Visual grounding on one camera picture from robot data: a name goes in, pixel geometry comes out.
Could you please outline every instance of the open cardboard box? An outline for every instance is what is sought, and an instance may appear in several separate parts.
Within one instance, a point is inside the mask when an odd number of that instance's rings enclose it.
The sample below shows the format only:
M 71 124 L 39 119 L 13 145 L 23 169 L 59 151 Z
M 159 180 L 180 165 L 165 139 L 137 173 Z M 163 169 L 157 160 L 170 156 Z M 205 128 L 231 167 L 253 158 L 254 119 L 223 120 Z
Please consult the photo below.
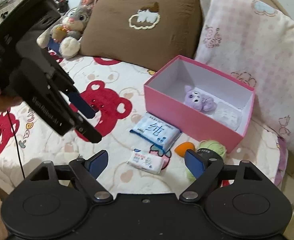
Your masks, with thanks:
M 236 130 L 184 104 L 185 85 L 212 96 L 242 114 Z M 216 140 L 230 153 L 247 131 L 254 102 L 254 89 L 219 70 L 177 56 L 144 84 L 146 110 L 198 140 Z

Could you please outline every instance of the purple plush toy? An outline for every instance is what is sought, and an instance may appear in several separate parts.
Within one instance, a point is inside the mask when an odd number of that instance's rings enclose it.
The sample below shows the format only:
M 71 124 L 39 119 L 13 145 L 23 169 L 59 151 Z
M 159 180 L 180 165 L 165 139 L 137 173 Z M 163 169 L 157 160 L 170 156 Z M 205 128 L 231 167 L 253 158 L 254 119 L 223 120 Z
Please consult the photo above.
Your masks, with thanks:
M 207 95 L 200 94 L 194 90 L 191 86 L 185 86 L 185 101 L 184 104 L 192 107 L 198 111 L 212 111 L 217 108 L 217 104 L 213 101 L 213 98 Z

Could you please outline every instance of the brown cushion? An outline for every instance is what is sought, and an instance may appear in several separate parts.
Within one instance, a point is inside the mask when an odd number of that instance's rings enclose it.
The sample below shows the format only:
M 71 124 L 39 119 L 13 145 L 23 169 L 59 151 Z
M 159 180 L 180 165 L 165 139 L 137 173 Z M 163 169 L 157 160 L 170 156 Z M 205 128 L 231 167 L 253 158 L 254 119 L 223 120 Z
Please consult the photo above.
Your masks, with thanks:
M 157 71 L 177 55 L 194 56 L 201 26 L 199 0 L 99 0 L 80 53 Z

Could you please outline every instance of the orange egg-shaped object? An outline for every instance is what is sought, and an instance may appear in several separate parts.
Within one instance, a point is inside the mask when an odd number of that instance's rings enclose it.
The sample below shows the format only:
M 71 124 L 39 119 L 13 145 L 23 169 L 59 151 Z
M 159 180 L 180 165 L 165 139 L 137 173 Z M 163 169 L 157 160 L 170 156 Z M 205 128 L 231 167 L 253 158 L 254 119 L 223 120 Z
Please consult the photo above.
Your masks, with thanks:
M 185 156 L 186 150 L 193 150 L 194 151 L 194 144 L 191 142 L 184 142 L 182 144 L 179 144 L 176 149 L 175 152 L 176 154 L 178 154 L 181 157 Z

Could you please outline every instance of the pink checkered pillow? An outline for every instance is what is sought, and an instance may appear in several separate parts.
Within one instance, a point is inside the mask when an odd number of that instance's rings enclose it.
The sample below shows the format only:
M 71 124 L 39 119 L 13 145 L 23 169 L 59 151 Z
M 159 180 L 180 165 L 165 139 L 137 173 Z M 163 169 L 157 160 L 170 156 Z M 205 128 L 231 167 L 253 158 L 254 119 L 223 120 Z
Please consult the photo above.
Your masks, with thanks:
M 195 60 L 255 87 L 253 114 L 294 153 L 294 21 L 259 0 L 200 1 Z

